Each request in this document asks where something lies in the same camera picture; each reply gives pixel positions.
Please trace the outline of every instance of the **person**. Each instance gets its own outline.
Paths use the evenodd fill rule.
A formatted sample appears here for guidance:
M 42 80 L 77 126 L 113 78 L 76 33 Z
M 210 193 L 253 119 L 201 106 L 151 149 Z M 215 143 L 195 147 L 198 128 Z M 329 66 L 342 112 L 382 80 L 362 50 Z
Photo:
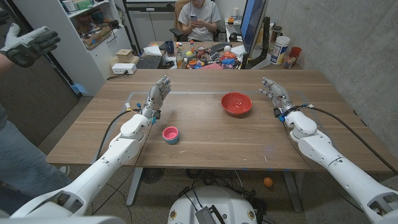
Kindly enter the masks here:
M 197 20 L 191 21 L 191 15 L 197 15 Z M 209 42 L 213 41 L 213 33 L 217 31 L 216 22 L 220 20 L 216 3 L 205 0 L 191 0 L 182 7 L 178 18 L 188 40 Z
M 0 75 L 15 63 L 6 52 L 17 44 L 36 46 L 37 55 L 45 54 L 57 46 L 60 39 L 47 27 L 38 28 L 18 37 L 20 27 L 11 24 L 4 47 L 0 49 Z M 45 161 L 46 155 L 34 146 L 10 121 L 0 105 L 0 181 L 31 197 L 46 194 L 72 182 L 67 177 L 69 167 L 57 169 Z

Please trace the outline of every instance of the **power strip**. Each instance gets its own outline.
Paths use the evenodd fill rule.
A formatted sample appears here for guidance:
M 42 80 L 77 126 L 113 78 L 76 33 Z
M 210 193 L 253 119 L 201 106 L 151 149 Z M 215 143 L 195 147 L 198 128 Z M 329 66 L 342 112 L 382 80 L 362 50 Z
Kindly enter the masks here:
M 134 74 L 136 72 L 137 67 L 135 63 L 116 63 L 112 67 L 112 71 L 115 75 L 123 74 L 127 71 L 127 74 Z

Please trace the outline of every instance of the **sneaker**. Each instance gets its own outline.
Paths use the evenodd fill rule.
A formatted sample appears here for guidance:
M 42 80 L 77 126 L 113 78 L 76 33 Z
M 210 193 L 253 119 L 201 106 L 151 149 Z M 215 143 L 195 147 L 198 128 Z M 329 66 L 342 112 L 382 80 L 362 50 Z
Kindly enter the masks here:
M 63 166 L 63 167 L 60 168 L 60 171 L 63 172 L 66 176 L 69 176 L 70 167 L 69 166 Z

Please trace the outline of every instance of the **wooden table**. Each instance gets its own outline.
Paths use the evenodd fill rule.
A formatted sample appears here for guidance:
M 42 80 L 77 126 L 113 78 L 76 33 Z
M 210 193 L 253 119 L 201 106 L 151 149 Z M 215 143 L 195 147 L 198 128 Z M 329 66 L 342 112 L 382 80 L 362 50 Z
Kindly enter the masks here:
M 136 156 L 126 164 L 136 165 L 128 205 L 133 203 L 143 167 L 283 170 L 293 206 L 301 211 L 290 171 L 311 170 L 290 144 L 282 123 L 274 117 L 271 100 L 258 92 L 262 77 L 285 87 L 296 105 L 312 103 L 341 118 L 398 169 L 397 161 L 327 79 L 318 71 L 304 70 L 138 70 L 134 75 L 107 81 L 47 156 L 47 161 L 89 165 L 108 124 L 125 110 L 124 103 L 143 104 L 150 87 L 163 75 L 171 79 L 172 91 L 164 101 L 161 119 L 151 127 L 139 160 Z M 247 94 L 253 102 L 252 110 L 242 117 L 230 116 L 221 107 L 220 100 L 231 91 Z M 357 166 L 367 172 L 390 172 L 333 118 L 313 110 L 303 112 L 315 120 L 333 145 Z M 103 153 L 131 116 L 122 116 L 111 128 Z M 167 126 L 179 129 L 178 143 L 170 145 L 163 140 L 162 131 Z M 315 170 L 324 170 L 307 161 Z
M 213 45 L 219 44 L 220 42 L 194 42 L 193 43 L 193 47 L 195 48 L 195 50 L 198 47 L 204 47 L 205 49 L 208 47 L 211 47 Z M 163 44 L 163 42 L 151 42 L 149 43 L 149 45 L 151 46 L 152 44 L 157 44 L 158 46 L 161 46 Z M 230 42 L 230 44 L 232 45 L 232 47 L 237 47 L 242 45 L 242 42 Z M 183 51 L 186 50 L 190 50 L 191 49 L 191 45 L 189 42 L 182 42 L 182 47 L 183 47 Z M 170 57 L 175 57 L 177 55 L 177 47 L 176 47 L 176 41 L 174 41 L 174 54 L 168 54 L 166 53 L 168 56 Z M 301 69 L 299 67 L 299 65 L 295 64 L 291 69 Z M 282 64 L 280 65 L 274 65 L 274 64 L 270 64 L 264 68 L 262 68 L 261 70 L 285 70 L 284 66 Z

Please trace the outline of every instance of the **gray shirt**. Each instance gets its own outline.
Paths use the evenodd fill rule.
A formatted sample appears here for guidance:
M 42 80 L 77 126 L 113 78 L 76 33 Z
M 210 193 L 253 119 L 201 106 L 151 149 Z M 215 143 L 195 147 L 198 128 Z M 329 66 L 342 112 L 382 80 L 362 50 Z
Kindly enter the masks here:
M 7 114 L 6 109 L 0 105 L 0 130 L 6 125 L 7 122 Z
M 205 4 L 200 9 L 197 9 L 191 2 L 182 7 L 180 17 L 178 21 L 186 26 L 189 26 L 191 22 L 191 15 L 197 15 L 198 19 L 201 19 L 208 23 L 213 23 L 221 20 L 220 13 L 216 3 L 212 1 L 205 1 Z M 213 33 L 210 32 L 206 27 L 193 28 L 192 32 L 188 34 L 188 40 L 200 40 L 200 41 L 213 41 Z

